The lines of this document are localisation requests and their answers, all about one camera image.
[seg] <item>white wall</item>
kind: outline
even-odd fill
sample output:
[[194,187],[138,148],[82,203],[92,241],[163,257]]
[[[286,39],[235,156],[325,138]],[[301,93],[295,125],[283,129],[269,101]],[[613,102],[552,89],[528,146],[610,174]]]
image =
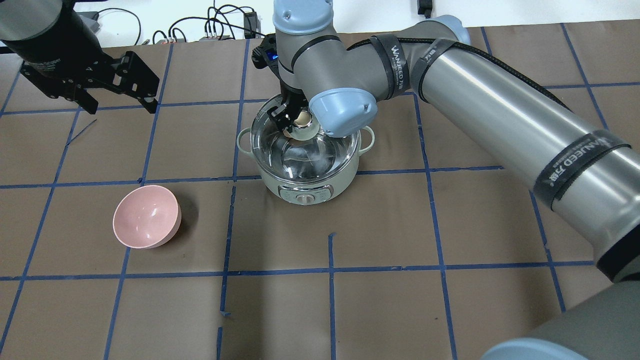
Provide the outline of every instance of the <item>white wall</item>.
[[[273,32],[271,0],[217,0],[221,6],[232,3],[256,9],[262,32]],[[344,33],[393,31],[407,28],[422,17],[416,0],[334,0],[334,26]],[[434,15],[451,14],[465,26],[501,26],[596,20],[640,19],[639,0],[434,0]],[[141,42],[157,29],[166,31],[175,20],[187,16],[206,16],[212,0],[109,0],[104,3],[78,3],[76,11],[121,7],[138,14],[143,24]],[[240,15],[229,20],[242,25]],[[98,33],[104,47],[131,45],[138,33],[136,19],[124,12],[103,13]],[[189,41],[204,36],[203,20],[187,20],[179,25]]]

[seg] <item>pot handle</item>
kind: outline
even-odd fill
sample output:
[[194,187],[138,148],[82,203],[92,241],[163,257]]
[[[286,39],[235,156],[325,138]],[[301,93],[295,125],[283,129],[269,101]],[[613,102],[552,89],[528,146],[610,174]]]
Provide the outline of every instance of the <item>pot handle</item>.
[[376,135],[373,133],[373,129],[371,129],[369,126],[365,126],[362,129],[366,130],[367,132],[369,132],[369,134],[371,134],[371,143],[366,148],[360,149],[358,151],[358,155],[359,156],[361,156],[365,152],[371,150],[371,148],[373,147],[373,144],[376,142]]
[[251,151],[244,150],[242,148],[242,146],[240,145],[240,139],[242,139],[242,137],[244,135],[246,135],[247,133],[249,133],[249,132],[251,132],[251,128],[250,127],[247,127],[246,129],[243,129],[242,131],[240,131],[240,133],[238,134],[238,137],[236,138],[236,145],[238,146],[238,150],[240,150],[243,153],[253,157],[253,153]]

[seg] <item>pink bowl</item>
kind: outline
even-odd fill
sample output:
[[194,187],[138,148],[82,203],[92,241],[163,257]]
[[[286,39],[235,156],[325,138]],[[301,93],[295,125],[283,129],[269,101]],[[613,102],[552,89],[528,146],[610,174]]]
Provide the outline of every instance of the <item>pink bowl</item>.
[[173,237],[182,213],[169,189],[146,185],[130,192],[113,214],[113,233],[134,249],[158,247]]

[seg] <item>pot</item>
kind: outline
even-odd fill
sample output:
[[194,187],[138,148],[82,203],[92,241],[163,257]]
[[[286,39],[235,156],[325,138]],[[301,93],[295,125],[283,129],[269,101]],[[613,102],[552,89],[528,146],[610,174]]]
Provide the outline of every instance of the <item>pot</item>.
[[[355,177],[360,156],[373,147],[373,130],[363,127],[371,134],[371,143],[364,149],[359,131],[332,138],[320,129],[311,139],[296,140],[279,131],[266,112],[279,106],[280,100],[281,95],[272,97],[260,108],[252,126],[240,131],[238,149],[256,161],[264,184],[283,200],[313,205],[340,195]],[[251,151],[240,146],[248,133]]]

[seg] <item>robotic arm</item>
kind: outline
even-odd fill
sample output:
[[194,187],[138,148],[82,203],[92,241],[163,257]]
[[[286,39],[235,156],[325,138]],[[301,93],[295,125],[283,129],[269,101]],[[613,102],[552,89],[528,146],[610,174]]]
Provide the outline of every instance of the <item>robotic arm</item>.
[[640,154],[580,119],[552,94],[469,43],[445,15],[376,35],[347,50],[330,0],[276,0],[275,35],[253,51],[296,101],[269,116],[300,131],[309,111],[347,136],[371,123],[377,101],[409,88],[484,147],[594,248],[614,286],[483,360],[630,359],[640,354]]
[[24,59],[20,73],[50,98],[75,101],[91,114],[98,102],[87,88],[126,94],[155,113],[160,79],[133,51],[118,59],[102,52],[73,4],[69,0],[0,0],[0,40]]

